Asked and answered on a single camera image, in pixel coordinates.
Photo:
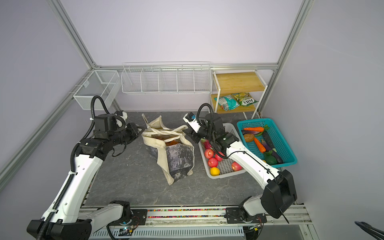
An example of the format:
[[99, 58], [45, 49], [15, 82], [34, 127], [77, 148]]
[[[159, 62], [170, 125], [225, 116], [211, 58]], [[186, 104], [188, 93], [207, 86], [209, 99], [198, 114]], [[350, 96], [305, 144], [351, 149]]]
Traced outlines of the cream canvas grocery bag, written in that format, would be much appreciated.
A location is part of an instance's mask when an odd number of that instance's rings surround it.
[[[168, 185], [191, 176], [195, 166], [195, 147], [186, 139], [187, 125], [181, 125], [175, 129], [167, 128], [161, 116], [149, 122], [144, 114], [143, 120], [146, 129], [142, 133], [144, 144], [150, 155], [156, 159]], [[166, 142], [178, 140], [181, 143], [166, 146]]]

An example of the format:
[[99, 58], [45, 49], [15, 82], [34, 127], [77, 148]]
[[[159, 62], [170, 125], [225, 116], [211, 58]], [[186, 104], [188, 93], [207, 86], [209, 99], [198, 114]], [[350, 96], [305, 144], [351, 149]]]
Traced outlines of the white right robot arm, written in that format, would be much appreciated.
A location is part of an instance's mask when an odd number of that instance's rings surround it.
[[250, 222], [260, 214], [278, 219], [297, 200], [293, 175], [268, 165], [248, 150], [238, 137], [226, 132], [221, 117], [214, 113], [210, 104], [202, 104], [197, 114], [185, 114], [183, 120], [189, 125], [185, 133], [194, 142], [208, 140], [216, 154], [239, 164], [263, 189], [262, 195], [249, 197], [239, 205], [241, 221]]

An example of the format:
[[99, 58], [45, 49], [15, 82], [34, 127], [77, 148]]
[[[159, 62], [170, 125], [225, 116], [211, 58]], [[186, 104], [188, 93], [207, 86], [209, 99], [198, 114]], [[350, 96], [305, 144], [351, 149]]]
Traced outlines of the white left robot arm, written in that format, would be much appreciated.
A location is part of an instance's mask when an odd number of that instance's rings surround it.
[[126, 147], [144, 128], [126, 122], [123, 112], [110, 113], [100, 96], [91, 100], [91, 125], [70, 156], [70, 171], [58, 195], [38, 220], [30, 221], [27, 233], [37, 240], [87, 240], [113, 222], [126, 225], [133, 213], [128, 201], [112, 201], [106, 207], [79, 215], [96, 173], [116, 146]]

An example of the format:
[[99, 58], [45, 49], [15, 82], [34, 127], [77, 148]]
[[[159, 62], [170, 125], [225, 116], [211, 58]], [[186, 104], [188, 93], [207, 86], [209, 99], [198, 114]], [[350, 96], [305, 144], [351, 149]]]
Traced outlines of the teal snack bag lower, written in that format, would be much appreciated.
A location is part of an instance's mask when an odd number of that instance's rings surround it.
[[219, 97], [218, 105], [222, 110], [228, 112], [232, 111], [240, 106], [236, 99], [232, 95]]

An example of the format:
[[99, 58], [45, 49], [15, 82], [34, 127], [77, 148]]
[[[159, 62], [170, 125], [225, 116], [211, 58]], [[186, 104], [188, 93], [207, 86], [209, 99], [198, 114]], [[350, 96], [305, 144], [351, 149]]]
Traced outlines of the green snack bag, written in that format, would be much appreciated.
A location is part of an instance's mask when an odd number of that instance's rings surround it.
[[232, 96], [241, 107], [248, 107], [257, 102], [249, 93], [236, 93]]

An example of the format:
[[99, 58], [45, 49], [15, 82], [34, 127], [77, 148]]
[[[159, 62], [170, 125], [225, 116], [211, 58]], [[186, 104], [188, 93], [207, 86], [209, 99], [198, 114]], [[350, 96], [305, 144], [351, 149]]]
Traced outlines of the red apple in basket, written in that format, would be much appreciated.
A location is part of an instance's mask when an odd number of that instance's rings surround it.
[[211, 159], [215, 156], [215, 152], [212, 149], [206, 149], [204, 155], [207, 159]]

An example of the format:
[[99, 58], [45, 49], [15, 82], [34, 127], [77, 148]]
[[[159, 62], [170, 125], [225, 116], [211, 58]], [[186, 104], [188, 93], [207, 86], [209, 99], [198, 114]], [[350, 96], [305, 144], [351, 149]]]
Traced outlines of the white plastic fruit basket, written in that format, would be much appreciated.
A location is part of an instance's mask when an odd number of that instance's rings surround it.
[[239, 170], [239, 171], [234, 171], [232, 169], [232, 163], [234, 163], [233, 160], [231, 159], [226, 159], [226, 160], [222, 160], [221, 162], [219, 162], [218, 164], [218, 169], [220, 170], [220, 174], [218, 176], [212, 176], [211, 175], [211, 167], [208, 165], [208, 162], [209, 162], [209, 159], [207, 159], [205, 157], [205, 146], [204, 146], [204, 141], [205, 139], [202, 139], [199, 143], [199, 149], [200, 149], [200, 154], [201, 154], [201, 157], [203, 159], [203, 164], [204, 164], [204, 167], [205, 167], [205, 171], [208, 175], [209, 178], [211, 179], [222, 179], [222, 178], [227, 178], [227, 177], [232, 177], [232, 176], [236, 176], [236, 175], [240, 175], [240, 174], [243, 174], [246, 172], [246, 170], [242, 169], [242, 170]]

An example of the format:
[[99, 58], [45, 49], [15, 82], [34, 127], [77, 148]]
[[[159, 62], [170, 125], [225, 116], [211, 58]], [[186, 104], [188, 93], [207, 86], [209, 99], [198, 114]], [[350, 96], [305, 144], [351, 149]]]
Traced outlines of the yellow lemon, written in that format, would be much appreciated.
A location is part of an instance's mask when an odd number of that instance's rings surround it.
[[211, 174], [211, 176], [213, 176], [213, 177], [219, 176], [219, 175], [220, 175], [220, 170], [219, 170], [219, 168], [217, 168], [217, 167], [212, 167], [212, 168], [210, 168], [210, 174]]

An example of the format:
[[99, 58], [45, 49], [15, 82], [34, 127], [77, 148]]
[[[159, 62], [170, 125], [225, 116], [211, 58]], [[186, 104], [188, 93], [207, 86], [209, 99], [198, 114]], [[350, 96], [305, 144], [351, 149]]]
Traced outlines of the two-tier wooden shelf rack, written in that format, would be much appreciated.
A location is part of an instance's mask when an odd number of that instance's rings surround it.
[[247, 113], [254, 119], [268, 89], [268, 84], [258, 70], [213, 71], [211, 103], [215, 113]]

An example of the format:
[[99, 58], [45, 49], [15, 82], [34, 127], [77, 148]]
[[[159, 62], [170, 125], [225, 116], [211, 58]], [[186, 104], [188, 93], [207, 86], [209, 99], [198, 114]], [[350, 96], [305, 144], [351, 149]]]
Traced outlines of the white mesh box basket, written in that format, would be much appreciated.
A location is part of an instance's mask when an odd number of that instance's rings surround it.
[[93, 70], [75, 91], [73, 97], [83, 110], [91, 109], [94, 96], [100, 96], [107, 108], [115, 100], [122, 82], [120, 74], [112, 70]]

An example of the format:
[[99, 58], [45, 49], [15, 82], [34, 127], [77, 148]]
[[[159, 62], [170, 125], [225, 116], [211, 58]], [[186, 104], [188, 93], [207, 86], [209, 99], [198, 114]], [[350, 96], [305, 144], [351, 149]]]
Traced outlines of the teal plastic vegetable basket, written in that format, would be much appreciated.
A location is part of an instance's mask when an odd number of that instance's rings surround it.
[[289, 144], [285, 140], [284, 136], [280, 132], [279, 128], [275, 124], [275, 122], [272, 119], [253, 119], [253, 120], [245, 120], [245, 121], [239, 121], [237, 122], [237, 127], [239, 130], [239, 133], [244, 128], [256, 128], [256, 127], [265, 127], [268, 126], [268, 129], [266, 130], [269, 134], [272, 143], [275, 146], [275, 149], [277, 150], [277, 154], [282, 158], [283, 163], [274, 165], [275, 168], [283, 168], [288, 167], [291, 165], [294, 165], [297, 163], [297, 157], [295, 156], [294, 152], [290, 148]]

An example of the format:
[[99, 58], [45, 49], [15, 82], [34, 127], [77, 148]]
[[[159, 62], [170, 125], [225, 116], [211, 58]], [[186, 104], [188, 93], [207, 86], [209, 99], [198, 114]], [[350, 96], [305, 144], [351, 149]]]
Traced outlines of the dark purple eggplant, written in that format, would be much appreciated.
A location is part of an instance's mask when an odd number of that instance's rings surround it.
[[277, 150], [275, 148], [275, 145], [272, 142], [272, 139], [271, 139], [269, 133], [267, 131], [263, 131], [262, 136], [263, 136], [263, 140], [265, 142], [265, 144], [264, 143], [262, 143], [262, 144], [268, 146], [268, 147], [265, 147], [266, 150], [268, 152], [272, 151], [271, 155], [275, 157], [278, 164], [283, 164], [284, 163], [283, 159], [277, 154]]

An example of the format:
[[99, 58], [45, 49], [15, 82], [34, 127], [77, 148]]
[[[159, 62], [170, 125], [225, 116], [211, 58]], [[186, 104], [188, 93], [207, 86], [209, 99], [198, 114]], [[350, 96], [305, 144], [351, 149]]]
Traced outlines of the green avocado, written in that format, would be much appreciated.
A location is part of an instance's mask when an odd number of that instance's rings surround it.
[[267, 164], [269, 165], [276, 165], [278, 162], [277, 162], [277, 159], [273, 156], [273, 155], [264, 155], [264, 160]]

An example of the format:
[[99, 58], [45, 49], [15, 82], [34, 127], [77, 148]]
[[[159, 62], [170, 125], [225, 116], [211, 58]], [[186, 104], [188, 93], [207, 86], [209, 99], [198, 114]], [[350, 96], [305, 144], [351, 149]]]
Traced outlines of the black tripod leg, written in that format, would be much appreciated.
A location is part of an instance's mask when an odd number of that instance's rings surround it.
[[376, 240], [384, 240], [384, 231], [374, 228], [368, 223], [355, 221], [355, 224], [364, 232], [375, 238]]

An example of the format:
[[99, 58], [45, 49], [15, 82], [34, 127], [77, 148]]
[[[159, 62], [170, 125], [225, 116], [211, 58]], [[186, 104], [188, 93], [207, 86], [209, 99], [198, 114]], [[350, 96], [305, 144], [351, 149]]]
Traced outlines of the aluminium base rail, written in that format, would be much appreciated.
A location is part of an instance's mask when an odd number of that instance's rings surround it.
[[292, 205], [285, 212], [267, 213], [261, 205], [243, 204], [240, 206], [208, 207], [146, 207], [131, 208], [128, 202], [110, 203], [100, 209], [82, 209], [75, 204], [64, 203], [52, 217], [53, 222], [62, 220], [64, 224], [77, 220], [91, 220], [92, 233], [108, 224], [133, 226], [136, 236], [160, 236], [160, 229], [165, 228], [171, 235], [199, 234], [206, 228], [212, 233], [222, 233], [234, 225], [238, 230], [249, 226], [261, 232], [262, 226], [298, 225], [306, 239], [317, 239], [318, 235], [303, 205]]

